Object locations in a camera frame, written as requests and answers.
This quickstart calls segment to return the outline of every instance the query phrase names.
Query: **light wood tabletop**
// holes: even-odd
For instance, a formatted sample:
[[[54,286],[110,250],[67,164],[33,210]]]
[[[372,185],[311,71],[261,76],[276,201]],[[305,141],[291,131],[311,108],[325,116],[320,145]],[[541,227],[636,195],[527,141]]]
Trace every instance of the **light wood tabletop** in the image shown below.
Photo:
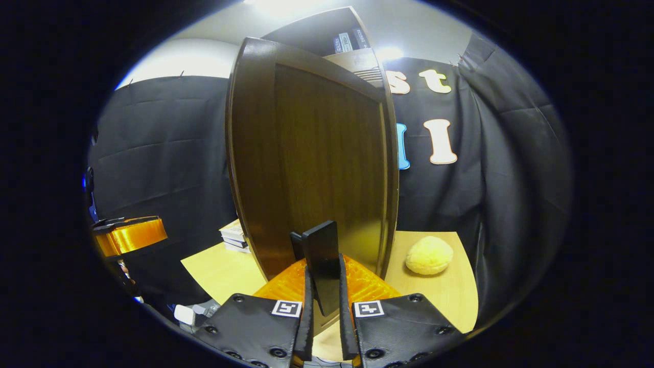
[[[404,264],[409,248],[425,236],[445,240],[454,251],[449,266],[433,276],[417,274]],[[402,295],[423,294],[462,333],[475,327],[479,311],[477,283],[456,232],[396,231],[385,281]]]
[[[253,254],[228,250],[224,243],[183,259],[182,265],[220,304],[234,293],[252,295],[266,284]]]
[[[416,274],[404,264],[409,248],[425,236],[445,240],[454,251],[450,265],[437,275]],[[182,264],[221,304],[234,293],[252,295],[266,283],[253,254],[227,250],[223,243],[183,259]],[[402,295],[422,293],[462,333],[474,328],[479,308],[477,286],[466,251],[455,232],[396,231],[385,281]],[[313,355],[345,361],[341,356],[339,323],[314,338]]]

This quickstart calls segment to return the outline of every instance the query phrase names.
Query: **yellow sponge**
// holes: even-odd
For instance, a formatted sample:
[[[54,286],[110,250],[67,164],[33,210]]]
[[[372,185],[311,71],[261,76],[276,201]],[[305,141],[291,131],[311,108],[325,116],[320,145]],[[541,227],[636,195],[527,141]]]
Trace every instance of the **yellow sponge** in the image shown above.
[[[418,274],[434,275],[445,270],[453,256],[452,247],[443,239],[425,236],[409,249],[406,265]]]

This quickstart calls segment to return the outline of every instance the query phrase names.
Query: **stack of books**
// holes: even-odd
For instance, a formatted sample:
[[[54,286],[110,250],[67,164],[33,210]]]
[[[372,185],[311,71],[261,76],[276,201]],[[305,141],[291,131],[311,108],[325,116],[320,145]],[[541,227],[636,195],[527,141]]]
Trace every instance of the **stack of books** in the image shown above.
[[[245,242],[243,229],[241,228],[241,223],[238,219],[225,225],[225,227],[220,230],[220,234],[222,235],[226,249],[250,253],[250,248],[248,248],[247,243]]]

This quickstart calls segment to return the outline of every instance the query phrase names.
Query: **blue letter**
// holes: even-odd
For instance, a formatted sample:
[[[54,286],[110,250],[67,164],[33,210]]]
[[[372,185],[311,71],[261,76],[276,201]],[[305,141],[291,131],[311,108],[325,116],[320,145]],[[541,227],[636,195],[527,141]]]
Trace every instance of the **blue letter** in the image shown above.
[[[407,161],[407,154],[404,152],[404,132],[407,131],[407,126],[397,123],[398,127],[398,157],[400,159],[400,170],[406,170],[411,165]]]

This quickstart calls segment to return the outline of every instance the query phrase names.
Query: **black curtain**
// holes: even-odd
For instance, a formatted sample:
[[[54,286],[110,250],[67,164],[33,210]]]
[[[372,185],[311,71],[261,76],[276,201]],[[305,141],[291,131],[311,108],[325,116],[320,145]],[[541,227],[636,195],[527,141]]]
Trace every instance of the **black curtain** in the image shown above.
[[[538,83],[495,44],[473,35],[458,65],[385,63],[411,86],[394,94],[407,126],[398,230],[456,231],[479,292],[477,326],[518,303],[558,250],[570,214],[571,155],[562,123]],[[419,73],[444,74],[449,93]],[[116,91],[89,162],[100,217],[159,215],[167,240],[126,255],[144,298],[190,304],[209,296],[181,259],[220,242],[236,218],[226,172],[227,79],[167,77]],[[457,155],[432,164],[423,123],[447,119]]]
[[[99,218],[162,218],[168,239],[124,260],[146,303],[169,317],[167,304],[211,298],[180,260],[221,242],[219,228],[236,218],[225,157],[227,85],[166,77],[122,87],[89,150]]]

